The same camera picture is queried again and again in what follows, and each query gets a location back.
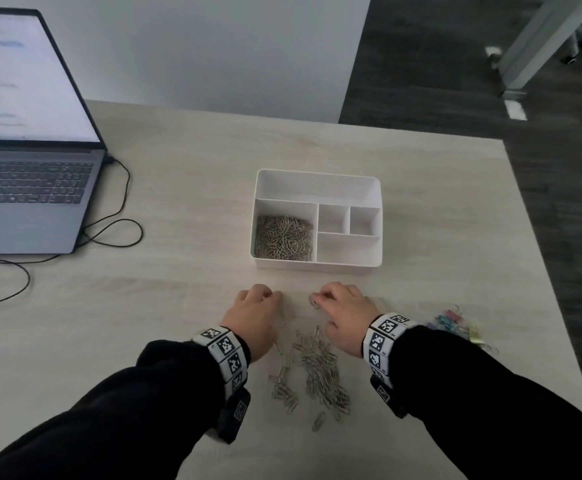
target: white wall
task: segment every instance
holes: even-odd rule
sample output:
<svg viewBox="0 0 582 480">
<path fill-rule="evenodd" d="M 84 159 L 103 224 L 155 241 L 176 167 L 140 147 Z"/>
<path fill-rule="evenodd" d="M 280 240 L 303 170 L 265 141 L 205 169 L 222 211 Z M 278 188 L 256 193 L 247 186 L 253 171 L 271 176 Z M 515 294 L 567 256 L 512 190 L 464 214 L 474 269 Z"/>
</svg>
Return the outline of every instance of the white wall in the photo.
<svg viewBox="0 0 582 480">
<path fill-rule="evenodd" d="M 88 99 L 337 122 L 370 0 L 0 0 Z"/>
</svg>

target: laptop bezel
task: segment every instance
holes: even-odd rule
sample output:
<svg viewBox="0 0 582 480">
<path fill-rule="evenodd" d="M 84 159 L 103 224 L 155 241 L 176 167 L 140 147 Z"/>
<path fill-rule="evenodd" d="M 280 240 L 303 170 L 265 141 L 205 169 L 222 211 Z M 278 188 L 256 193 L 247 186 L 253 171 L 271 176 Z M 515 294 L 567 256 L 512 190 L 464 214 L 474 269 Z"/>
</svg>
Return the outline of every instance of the laptop bezel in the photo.
<svg viewBox="0 0 582 480">
<path fill-rule="evenodd" d="M 0 150 L 8 150 L 10 148 L 17 148 L 17 149 L 22 149 L 22 150 L 26 150 L 28 148 L 37 148 L 37 149 L 57 148 L 58 146 L 62 146 L 62 147 L 66 147 L 66 148 L 76 148 L 76 149 L 82 148 L 85 150 L 106 150 L 107 146 L 105 145 L 104 140 L 102 139 L 102 135 L 100 134 L 100 130 L 96 126 L 95 121 L 93 120 L 93 117 L 91 115 L 91 112 L 89 111 L 87 104 L 84 102 L 82 94 L 80 94 L 80 90 L 78 89 L 78 86 L 76 85 L 76 83 L 73 79 L 73 76 L 71 75 L 71 72 L 69 71 L 69 67 L 66 65 L 66 62 L 64 61 L 62 53 L 60 53 L 60 49 L 58 48 L 57 44 L 55 43 L 55 39 L 53 38 L 53 35 L 51 35 L 51 31 L 49 30 L 49 27 L 47 26 L 47 23 L 46 23 L 44 17 L 42 16 L 42 14 L 40 13 L 40 11 L 36 10 L 36 9 L 30 9 L 30 8 L 1 8 L 0 7 L 0 15 L 21 15 L 21 16 L 37 16 L 38 17 L 40 23 L 42 24 L 42 28 L 44 28 L 44 31 L 47 34 L 49 41 L 51 42 L 51 46 L 53 46 L 53 49 L 55 50 L 55 55 L 57 55 L 58 59 L 60 60 L 60 63 L 62 64 L 64 72 L 66 73 L 67 77 L 69 78 L 69 81 L 71 81 L 71 86 L 73 87 L 73 90 L 75 91 L 76 95 L 78 96 L 78 99 L 80 100 L 80 104 L 82 104 L 82 108 L 87 113 L 89 121 L 91 122 L 91 125 L 93 126 L 93 129 L 94 129 L 94 131 L 98 137 L 98 140 L 99 140 L 99 141 L 40 141 L 40 140 L 0 139 Z"/>
</svg>

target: laptop keyboard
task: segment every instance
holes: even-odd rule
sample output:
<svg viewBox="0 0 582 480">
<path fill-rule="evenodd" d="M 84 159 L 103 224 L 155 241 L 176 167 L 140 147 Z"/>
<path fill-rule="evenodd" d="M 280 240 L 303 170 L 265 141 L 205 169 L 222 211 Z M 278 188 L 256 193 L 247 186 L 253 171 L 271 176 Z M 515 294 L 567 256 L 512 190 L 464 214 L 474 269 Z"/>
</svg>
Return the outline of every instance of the laptop keyboard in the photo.
<svg viewBox="0 0 582 480">
<path fill-rule="evenodd" d="M 80 203 L 93 163 L 0 162 L 0 203 Z"/>
</svg>

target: white organizer box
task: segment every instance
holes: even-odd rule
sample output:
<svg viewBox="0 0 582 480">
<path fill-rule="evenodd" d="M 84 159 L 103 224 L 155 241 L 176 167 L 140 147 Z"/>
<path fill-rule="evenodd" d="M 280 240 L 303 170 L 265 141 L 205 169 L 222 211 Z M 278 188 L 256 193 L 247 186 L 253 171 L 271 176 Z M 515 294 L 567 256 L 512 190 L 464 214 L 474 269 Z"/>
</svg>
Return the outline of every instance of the white organizer box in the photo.
<svg viewBox="0 0 582 480">
<path fill-rule="evenodd" d="M 313 225 L 309 261 L 254 256 L 260 216 L 289 216 Z M 366 273 L 382 264 L 382 192 L 373 177 L 262 169 L 251 225 L 251 257 L 259 267 Z"/>
</svg>

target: black cable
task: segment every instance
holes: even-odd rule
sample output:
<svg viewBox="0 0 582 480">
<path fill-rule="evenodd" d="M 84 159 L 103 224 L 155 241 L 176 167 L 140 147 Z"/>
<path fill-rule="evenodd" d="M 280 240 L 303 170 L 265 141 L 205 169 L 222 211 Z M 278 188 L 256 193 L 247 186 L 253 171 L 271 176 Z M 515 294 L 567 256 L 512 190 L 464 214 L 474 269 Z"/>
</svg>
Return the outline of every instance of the black cable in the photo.
<svg viewBox="0 0 582 480">
<path fill-rule="evenodd" d="M 90 236 L 90 235 L 88 235 L 86 233 L 86 230 L 88 228 L 90 228 L 90 227 L 95 226 L 95 224 L 99 224 L 99 223 L 103 222 L 106 219 L 110 219 L 111 217 L 115 217 L 115 216 L 120 215 L 122 213 L 122 211 L 125 209 L 125 206 L 127 205 L 127 197 L 128 197 L 128 192 L 129 192 L 129 185 L 131 183 L 131 172 L 129 171 L 129 169 L 120 160 L 117 160 L 116 158 L 113 158 L 113 157 L 111 157 L 111 159 L 114 162 L 119 163 L 119 165 L 122 168 L 124 168 L 126 170 L 126 172 L 127 172 L 127 183 L 125 185 L 125 194 L 124 194 L 124 197 L 122 199 L 122 205 L 120 205 L 120 208 L 119 208 L 119 210 L 117 212 L 115 212 L 115 213 L 113 213 L 111 215 L 108 215 L 106 217 L 102 217 L 101 219 L 98 219 L 95 222 L 92 222 L 91 224 L 87 224 L 85 226 L 82 226 L 82 228 L 80 229 L 80 234 L 83 235 L 83 236 L 85 236 L 86 237 L 86 240 L 85 241 L 82 241 L 82 242 L 79 242 L 78 244 L 76 244 L 76 246 L 75 246 L 76 249 L 79 249 L 79 248 L 81 248 L 83 246 L 86 246 L 90 242 L 94 242 L 95 244 L 99 244 L 101 246 L 108 246 L 110 248 L 131 248 L 131 247 L 135 246 L 136 244 L 139 244 L 143 240 L 143 238 L 144 238 L 144 229 L 143 229 L 142 225 L 138 221 L 135 221 L 133 219 L 116 219 L 115 221 L 110 222 L 109 224 L 107 224 L 106 226 L 104 226 L 104 228 L 101 229 L 99 232 L 97 232 L 94 236 Z M 97 241 L 96 240 L 96 237 L 97 236 L 99 236 L 100 234 L 102 234 L 104 231 L 106 231 L 112 225 L 118 224 L 120 222 L 133 222 L 133 224 L 137 225 L 138 226 L 138 229 L 140 229 L 140 237 L 138 237 L 138 239 L 136 241 L 132 242 L 131 244 L 110 244 L 108 242 L 102 242 L 102 241 Z M 37 261 L 10 261 L 10 260 L 7 260 L 7 259 L 0 258 L 0 264 L 6 264 L 6 265 L 9 265 L 9 266 L 17 266 L 21 270 L 23 270 L 24 273 L 27 275 L 27 282 L 24 285 L 24 287 L 21 288 L 21 290 L 15 292 L 14 294 L 12 294 L 12 295 L 10 295 L 10 296 L 8 296 L 6 298 L 1 298 L 0 299 L 0 303 L 3 302 L 3 301 L 7 301 L 8 299 L 14 298 L 14 297 L 16 297 L 17 295 L 19 295 L 21 293 L 24 293 L 24 291 L 26 291 L 29 288 L 29 286 L 31 286 L 31 281 L 32 281 L 31 273 L 29 272 L 29 270 L 27 268 L 25 268 L 23 266 L 24 264 L 40 264 L 40 263 L 44 263 L 44 262 L 49 262 L 49 261 L 51 261 L 53 259 L 56 259 L 56 258 L 58 258 L 60 256 L 62 256 L 62 255 L 55 254 L 55 255 L 50 256 L 48 258 L 40 259 L 40 260 L 37 260 Z"/>
</svg>

